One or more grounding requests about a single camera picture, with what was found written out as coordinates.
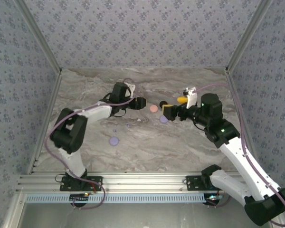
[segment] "aluminum frame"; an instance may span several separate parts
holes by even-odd
[[[255,31],[257,30],[259,24],[261,23],[272,2],[273,0],[260,0],[254,14],[252,15],[252,18],[249,21],[249,24],[247,25],[244,31],[244,34],[242,35],[239,43],[237,44],[236,49],[234,50],[227,64],[227,68],[230,72],[234,70],[238,61],[241,59],[246,47],[251,41]]]
[[[54,108],[54,105],[55,105],[55,101],[56,101],[56,98],[57,98],[57,94],[58,94],[58,91],[59,91],[61,79],[62,79],[61,73],[59,73],[57,75],[57,79],[56,79],[55,85],[53,87],[51,98],[50,98],[50,101],[49,101],[48,106],[47,106],[47,111],[46,111],[46,114],[45,114],[45,117],[44,117],[44,120],[43,120],[43,124],[42,124],[41,129],[40,129],[40,134],[38,135],[37,143],[35,145],[35,148],[34,148],[34,151],[33,151],[33,154],[32,154],[31,160],[30,160],[30,163],[28,165],[27,174],[31,174],[33,172],[35,162],[38,161],[38,158],[40,156],[40,152],[41,152],[41,149],[42,149],[42,146],[43,146],[43,141],[44,141],[44,138],[45,138],[45,136],[47,134],[50,117],[51,117],[51,114],[52,114],[52,111],[53,111],[53,108]]]
[[[50,65],[57,73],[60,72],[59,63],[57,62],[55,55],[52,52],[51,48],[49,47],[44,35],[39,29],[27,4],[25,3],[24,0],[14,0],[14,2],[18,10],[20,11],[23,19],[25,20],[26,24],[28,25],[31,33],[34,35],[36,41],[39,43],[40,48],[43,50],[44,54],[46,55]]]
[[[10,208],[6,215],[4,228],[17,228],[24,209],[27,196],[36,193],[61,194],[60,184],[54,177],[60,172],[35,172],[32,175],[22,175],[16,187],[16,194],[12,198]],[[228,175],[241,183],[245,183],[238,172],[227,172]],[[186,195],[194,193],[211,193],[214,191],[187,191],[183,180],[187,175],[201,175],[200,172],[90,172],[88,175],[104,177],[104,188],[107,193],[177,193]],[[274,221],[285,224],[285,213],[279,215]]]

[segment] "marble surface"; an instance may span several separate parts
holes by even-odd
[[[177,104],[177,97],[186,87],[226,82],[223,69],[64,69],[49,129],[63,108],[88,107],[125,78],[135,82],[136,94],[147,99],[147,106],[139,111],[128,110],[122,118],[110,117],[87,126],[80,152],[88,171],[200,171],[212,164],[235,171],[229,159],[195,128],[192,121],[162,124],[159,121],[161,110],[157,113],[149,110],[151,105],[159,105],[162,100]],[[218,94],[224,117],[239,129],[231,93],[222,87],[212,87],[200,92],[199,100],[207,92]],[[109,144],[112,136],[120,139],[117,146]],[[58,154],[51,141],[49,146]],[[45,148],[42,148],[36,165],[35,171],[64,170]]]

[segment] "white bracket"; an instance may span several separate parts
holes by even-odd
[[[131,93],[127,90],[127,92],[125,93],[125,96],[130,96],[130,98],[133,98],[134,96],[134,90],[135,90],[135,85],[129,84],[127,82],[124,82],[130,89]]]
[[[188,89],[186,88],[185,92],[188,93],[187,95],[187,109],[189,109],[191,106],[196,105],[197,101],[198,101],[198,94],[197,93],[193,93],[193,91],[196,90],[195,87]]]

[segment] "yellow block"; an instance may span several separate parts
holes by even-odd
[[[178,103],[183,104],[183,103],[188,102],[188,98],[181,96],[177,98],[177,101]]]
[[[162,113],[163,113],[163,109],[164,109],[165,107],[171,107],[171,106],[173,106],[173,105],[172,105],[172,104],[163,104],[162,107],[161,107]]]

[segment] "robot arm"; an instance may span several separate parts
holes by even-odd
[[[266,178],[269,185],[274,188],[285,200],[285,188],[274,182],[257,163],[246,148],[247,154],[242,151],[240,134],[232,123],[223,119],[222,103],[216,94],[204,94],[201,97],[201,105],[188,105],[192,100],[192,93],[186,89],[185,98],[179,98],[180,105],[169,105],[165,101],[160,103],[163,114],[168,120],[174,121],[179,117],[181,121],[187,118],[194,124],[204,126],[206,137],[214,143],[234,164],[238,172],[246,182],[245,184],[227,175],[219,166],[212,165],[204,169],[201,179],[206,187],[224,190],[231,197],[241,203],[250,219],[261,226],[285,211],[285,207],[275,193],[261,180],[246,156],[249,156],[253,165]]]
[[[97,102],[94,105],[94,108],[72,116],[67,121],[64,121],[51,134],[50,139],[58,148],[63,161],[68,165],[69,170],[71,170],[76,176],[84,178],[87,174],[79,151],[85,136],[86,125],[100,119],[114,116],[120,110],[126,110],[126,108],[135,110],[144,108],[146,106],[146,99],[142,97],[132,99],[134,90],[135,85],[117,82],[114,85],[113,91]],[[55,125],[64,117],[75,111],[78,110],[71,110],[68,108],[63,109]],[[66,171],[68,177],[74,178],[69,170]]]

